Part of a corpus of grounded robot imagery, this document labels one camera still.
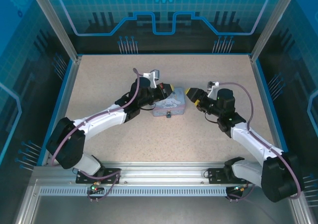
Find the speckled tabletop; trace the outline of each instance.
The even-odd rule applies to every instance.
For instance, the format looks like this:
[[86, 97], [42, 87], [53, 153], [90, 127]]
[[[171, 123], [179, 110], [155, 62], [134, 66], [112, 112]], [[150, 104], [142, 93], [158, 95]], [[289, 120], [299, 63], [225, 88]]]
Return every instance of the speckled tabletop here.
[[[273, 139], [247, 55], [85, 55], [72, 91], [67, 116], [78, 119], [95, 114], [130, 90], [136, 75], [160, 70], [160, 82], [174, 87], [206, 89], [208, 81], [234, 81], [250, 92], [254, 103], [253, 129], [269, 142]], [[231, 87], [237, 111], [250, 116], [243, 90]], [[186, 99], [181, 116], [154, 117], [141, 111], [133, 120], [114, 126], [90, 139], [84, 150], [101, 161], [226, 161], [242, 156], [255, 160], [239, 143], [207, 122], [204, 113]]]

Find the purple cable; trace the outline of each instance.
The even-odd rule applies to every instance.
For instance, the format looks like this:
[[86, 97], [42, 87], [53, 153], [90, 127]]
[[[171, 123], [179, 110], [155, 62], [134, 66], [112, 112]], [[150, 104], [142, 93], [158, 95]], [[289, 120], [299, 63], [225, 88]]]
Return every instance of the purple cable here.
[[252, 118], [254, 116], [254, 105], [253, 105], [253, 101], [252, 101], [252, 97], [250, 96], [248, 90], [243, 87], [241, 84], [238, 84], [236, 82], [221, 82], [220, 85], [236, 85], [236, 86], [239, 86], [240, 88], [242, 88], [245, 93], [247, 94], [248, 98], [249, 98], [249, 101], [250, 101], [250, 106], [251, 106], [251, 115], [250, 115], [250, 118], [247, 122], [247, 130], [249, 131], [249, 133], [251, 134], [251, 136], [253, 136], [258, 142], [260, 142], [262, 145], [264, 145], [269, 151], [273, 152], [282, 162], [283, 164], [286, 166], [286, 168], [288, 169], [288, 171], [290, 172], [293, 180], [295, 181], [296, 183], [296, 187], [297, 187], [297, 195], [294, 196], [294, 197], [290, 197], [291, 199], [297, 199], [300, 197], [300, 194], [301, 194], [301, 188], [300, 188], [300, 184], [298, 182], [298, 179], [295, 175], [295, 173], [293, 172], [292, 168], [289, 166], [289, 164], [287, 163], [287, 161], [282, 157], [282, 155], [277, 152], [276, 150], [274, 149], [271, 149], [271, 146], [269, 146], [268, 144], [266, 144], [264, 141], [262, 141], [260, 138], [258, 138], [251, 130], [250, 130], [250, 122], [252, 121]]
[[62, 140], [62, 142], [60, 143], [60, 145], [57, 147], [56, 151], [54, 152], [53, 156], [52, 156], [52, 161], [51, 161], [51, 166], [54, 165], [54, 160], [56, 158], [56, 156], [58, 155], [58, 153], [60, 152], [62, 146], [65, 144], [65, 142], [69, 139], [69, 137], [76, 131], [78, 130], [80, 127], [82, 127], [83, 125], [85, 125], [86, 122], [98, 117], [98, 116], [101, 116], [101, 115], [104, 115], [106, 113], [110, 113], [110, 112], [115, 112], [115, 111], [118, 111], [118, 110], [121, 110], [121, 109], [124, 109], [125, 107], [129, 106], [136, 98], [137, 94], [138, 94], [138, 90], [139, 90], [139, 84], [140, 84], [140, 74], [139, 72], [137, 71], [137, 69], [133, 68], [133, 71], [134, 73], [137, 75], [137, 87], [136, 87], [136, 91], [135, 91], [135, 94], [134, 96], [130, 99], [129, 102], [127, 102], [125, 105], [123, 105], [122, 107], [118, 107], [118, 108], [115, 108], [115, 109], [112, 109], [112, 110], [107, 110], [107, 111], [103, 111], [103, 112], [100, 112], [100, 113], [97, 113], [89, 118], [87, 118], [85, 121], [81, 122], [79, 125], [77, 125], [74, 129], [71, 130], [71, 132], [69, 132], [65, 137], [64, 139]]
[[111, 192], [111, 190], [113, 189], [113, 187], [115, 186], [117, 180], [119, 179], [119, 176], [120, 176], [120, 174], [115, 178], [115, 181], [113, 182], [113, 184], [111, 185], [110, 189], [107, 191], [107, 193], [106, 193], [104, 196], [102, 196], [102, 197], [100, 197], [100, 198], [93, 199], [93, 198], [90, 197], [89, 193], [87, 193], [88, 199], [90, 199], [90, 201], [93, 201], [93, 200], [95, 200], [95, 201], [100, 201], [100, 200], [106, 198], [106, 197], [108, 196], [108, 194]]
[[248, 194], [246, 194], [244, 197], [240, 197], [239, 199], [237, 199], [237, 201], [242, 201], [242, 200], [245, 200], [246, 198], [248, 198], [251, 195], [251, 193], [253, 192], [254, 188], [255, 188], [255, 184], [253, 184], [253, 186], [251, 187]]
[[[235, 194], [230, 194], [230, 196], [233, 196], [233, 197], [237, 198], [238, 201], [243, 200], [243, 198], [241, 199], [240, 196], [235, 195]], [[276, 222], [276, 221], [274, 220], [274, 218], [273, 218], [264, 208], [262, 208], [259, 204], [255, 203], [255, 202], [252, 202], [252, 201], [250, 201], [250, 200], [248, 200], [248, 199], [244, 199], [244, 201], [249, 202], [249, 203], [251, 203], [251, 204], [257, 206], [257, 207], [258, 207], [259, 209], [261, 209], [261, 210], [264, 212], [264, 214], [267, 215], [274, 223], [278, 224], [278, 222]]]

